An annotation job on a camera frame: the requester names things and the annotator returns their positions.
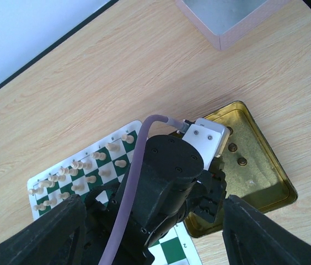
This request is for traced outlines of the green white chess board mat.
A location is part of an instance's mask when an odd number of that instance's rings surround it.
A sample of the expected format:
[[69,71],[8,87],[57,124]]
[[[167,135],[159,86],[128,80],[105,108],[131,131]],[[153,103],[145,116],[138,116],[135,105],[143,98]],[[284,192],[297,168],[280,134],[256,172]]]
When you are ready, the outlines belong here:
[[[122,135],[136,140],[142,123],[132,121],[83,150],[31,177],[27,182],[33,219],[37,220],[54,205],[43,206],[48,200],[63,201],[62,194],[78,194],[85,198],[94,187],[121,182],[125,167],[115,165],[118,160],[130,164],[135,142],[128,143]],[[183,223],[176,224],[149,248],[154,264],[201,264],[200,257]]]

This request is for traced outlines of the gold metal tin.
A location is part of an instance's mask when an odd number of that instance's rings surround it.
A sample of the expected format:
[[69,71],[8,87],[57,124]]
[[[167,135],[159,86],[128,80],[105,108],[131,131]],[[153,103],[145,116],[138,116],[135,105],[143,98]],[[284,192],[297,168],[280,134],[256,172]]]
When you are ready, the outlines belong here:
[[[243,102],[232,102],[204,119],[222,124],[230,132],[221,156],[208,169],[224,172],[226,196],[236,195],[262,213],[296,201],[296,189]],[[189,235],[199,238],[221,230],[223,218],[222,203],[214,222],[190,213],[184,223]]]

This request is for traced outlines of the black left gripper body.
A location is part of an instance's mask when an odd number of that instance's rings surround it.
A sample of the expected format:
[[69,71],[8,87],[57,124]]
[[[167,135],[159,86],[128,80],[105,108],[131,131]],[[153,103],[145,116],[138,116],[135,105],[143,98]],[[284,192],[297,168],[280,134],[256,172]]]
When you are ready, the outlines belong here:
[[214,222],[226,196],[225,174],[204,169],[189,143],[171,135],[146,142],[136,196],[114,264],[170,264],[185,258],[180,240],[160,243],[168,232],[195,213]]

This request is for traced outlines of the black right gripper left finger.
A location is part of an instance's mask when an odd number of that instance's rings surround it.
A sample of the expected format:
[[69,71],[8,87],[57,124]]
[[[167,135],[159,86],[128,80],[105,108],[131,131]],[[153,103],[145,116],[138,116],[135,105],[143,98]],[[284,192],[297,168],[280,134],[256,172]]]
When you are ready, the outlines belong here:
[[0,243],[0,264],[49,264],[63,253],[66,264],[81,264],[86,207],[77,194]]

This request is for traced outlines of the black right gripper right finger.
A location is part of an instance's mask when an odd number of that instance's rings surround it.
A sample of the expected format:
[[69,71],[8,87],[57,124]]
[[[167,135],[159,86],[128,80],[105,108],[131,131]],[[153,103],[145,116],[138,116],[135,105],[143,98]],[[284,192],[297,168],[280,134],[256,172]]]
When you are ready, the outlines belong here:
[[223,239],[230,264],[311,264],[311,245],[236,195],[223,202]]

